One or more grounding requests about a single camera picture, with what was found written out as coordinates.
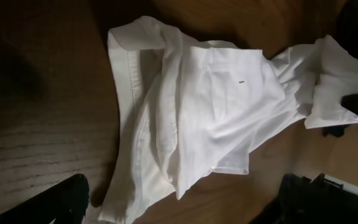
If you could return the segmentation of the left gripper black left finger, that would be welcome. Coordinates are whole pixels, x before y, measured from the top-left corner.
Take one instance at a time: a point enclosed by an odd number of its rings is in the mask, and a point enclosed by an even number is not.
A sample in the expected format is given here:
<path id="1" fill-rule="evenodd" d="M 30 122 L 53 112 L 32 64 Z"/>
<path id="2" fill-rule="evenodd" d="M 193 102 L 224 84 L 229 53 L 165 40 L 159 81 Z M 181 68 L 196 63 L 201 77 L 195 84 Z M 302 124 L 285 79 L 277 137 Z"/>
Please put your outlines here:
<path id="1" fill-rule="evenodd" d="M 81 224 L 90 200 L 83 174 L 75 174 L 0 214 L 0 224 Z"/>

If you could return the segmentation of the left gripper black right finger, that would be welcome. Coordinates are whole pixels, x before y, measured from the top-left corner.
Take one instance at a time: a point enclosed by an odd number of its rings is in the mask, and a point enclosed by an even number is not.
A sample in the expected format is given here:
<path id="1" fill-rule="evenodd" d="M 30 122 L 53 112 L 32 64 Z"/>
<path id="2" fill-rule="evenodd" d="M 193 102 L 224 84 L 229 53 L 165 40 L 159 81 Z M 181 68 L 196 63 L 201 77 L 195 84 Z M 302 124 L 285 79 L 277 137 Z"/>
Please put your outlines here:
<path id="1" fill-rule="evenodd" d="M 358 223 L 358 187 L 319 174 L 285 174 L 278 195 L 251 224 Z"/>

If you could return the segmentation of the white printed t-shirt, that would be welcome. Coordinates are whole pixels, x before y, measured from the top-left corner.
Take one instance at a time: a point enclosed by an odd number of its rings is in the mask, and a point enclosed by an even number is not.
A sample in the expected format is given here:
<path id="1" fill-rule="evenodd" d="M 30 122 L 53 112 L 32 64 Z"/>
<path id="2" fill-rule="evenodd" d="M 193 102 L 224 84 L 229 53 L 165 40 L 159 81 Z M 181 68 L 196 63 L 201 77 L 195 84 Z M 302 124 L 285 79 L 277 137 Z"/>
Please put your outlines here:
<path id="1" fill-rule="evenodd" d="M 358 93 L 358 59 L 331 36 L 268 60 L 143 16 L 110 29 L 107 44 L 120 144 L 101 221 L 132 223 L 212 172 L 246 175 L 249 154 L 299 120 L 358 123 L 340 105 Z"/>

